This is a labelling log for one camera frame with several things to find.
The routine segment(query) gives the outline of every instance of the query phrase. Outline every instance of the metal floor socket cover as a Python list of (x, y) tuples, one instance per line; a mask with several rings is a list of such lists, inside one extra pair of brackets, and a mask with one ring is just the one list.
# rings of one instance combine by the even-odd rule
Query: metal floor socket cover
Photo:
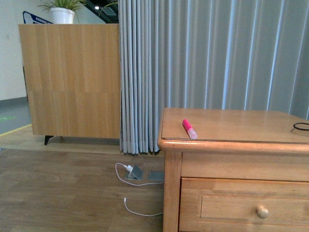
[(137, 166), (134, 165), (132, 171), (129, 173), (127, 172), (125, 175), (125, 179), (128, 180), (142, 180), (144, 172)]
[(164, 172), (149, 172), (148, 180), (164, 181)]

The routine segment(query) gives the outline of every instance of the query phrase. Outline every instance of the wooden cabinet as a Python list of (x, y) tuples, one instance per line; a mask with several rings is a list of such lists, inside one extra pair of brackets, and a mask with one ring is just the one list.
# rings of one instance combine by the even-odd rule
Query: wooden cabinet
[(119, 25), (19, 25), (33, 134), (119, 139)]
[[(187, 118), (198, 139), (182, 126)], [(309, 232), (309, 132), (281, 112), (166, 108), (164, 232)]]

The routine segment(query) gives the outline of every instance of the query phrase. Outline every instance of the nightstand top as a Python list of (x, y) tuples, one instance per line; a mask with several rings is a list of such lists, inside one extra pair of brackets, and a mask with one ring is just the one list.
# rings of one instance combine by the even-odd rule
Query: nightstand top
[[(187, 119), (197, 133), (191, 140), (182, 121)], [(165, 108), (161, 122), (162, 140), (242, 143), (309, 144), (309, 131), (293, 128), (307, 122), (282, 112)]]

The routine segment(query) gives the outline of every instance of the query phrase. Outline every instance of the yellow floor line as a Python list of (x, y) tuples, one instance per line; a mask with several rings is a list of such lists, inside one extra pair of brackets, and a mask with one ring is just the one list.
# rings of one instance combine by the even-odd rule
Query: yellow floor line
[(10, 133), (13, 133), (13, 132), (15, 132), (15, 131), (19, 131), (19, 130), (21, 130), (21, 129), (23, 129), (23, 128), (26, 128), (26, 127), (29, 127), (29, 126), (31, 126), (31, 124), (26, 125), (26, 126), (23, 126), (23, 127), (20, 127), (20, 128), (17, 128), (17, 129), (15, 129), (15, 130), (12, 130), (12, 131), (9, 131), (9, 132), (5, 132), (5, 133), (3, 133), (3, 134), (0, 134), (0, 137), (1, 137), (1, 136), (4, 136), (4, 135), (7, 135), (7, 134), (10, 134)]

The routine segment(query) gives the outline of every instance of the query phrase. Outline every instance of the ceiling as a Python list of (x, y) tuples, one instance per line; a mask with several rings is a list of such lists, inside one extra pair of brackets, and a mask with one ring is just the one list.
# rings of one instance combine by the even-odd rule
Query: ceiling
[(118, 4), (106, 5), (113, 3), (117, 0), (85, 0), (86, 7), (101, 18), (105, 23), (119, 23), (118, 18)]

